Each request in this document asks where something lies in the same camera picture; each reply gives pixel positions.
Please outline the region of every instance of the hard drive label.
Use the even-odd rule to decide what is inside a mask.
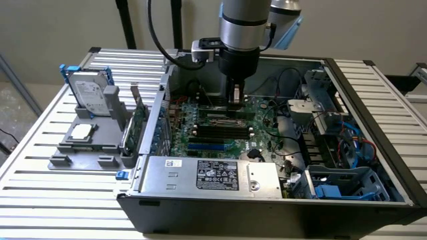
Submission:
[[[204,190],[238,191],[237,163],[198,160],[194,186]]]

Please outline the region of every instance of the label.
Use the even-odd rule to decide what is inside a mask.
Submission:
[[[94,82],[74,81],[85,109],[94,115],[109,115],[106,102],[99,86]]]
[[[163,163],[165,167],[177,167],[180,168],[182,166],[182,160],[178,159],[166,159]]]
[[[237,162],[198,160],[194,186],[204,190],[238,191]]]

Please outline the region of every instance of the black pole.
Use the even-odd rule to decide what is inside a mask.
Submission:
[[[114,4],[118,9],[126,48],[135,49],[131,21],[130,21],[129,8],[127,8],[127,0],[114,0]]]
[[[2,144],[2,142],[0,141],[0,151],[9,156],[11,154],[11,151],[7,149],[7,147]]]
[[[173,47],[182,49],[181,0],[170,0]]]

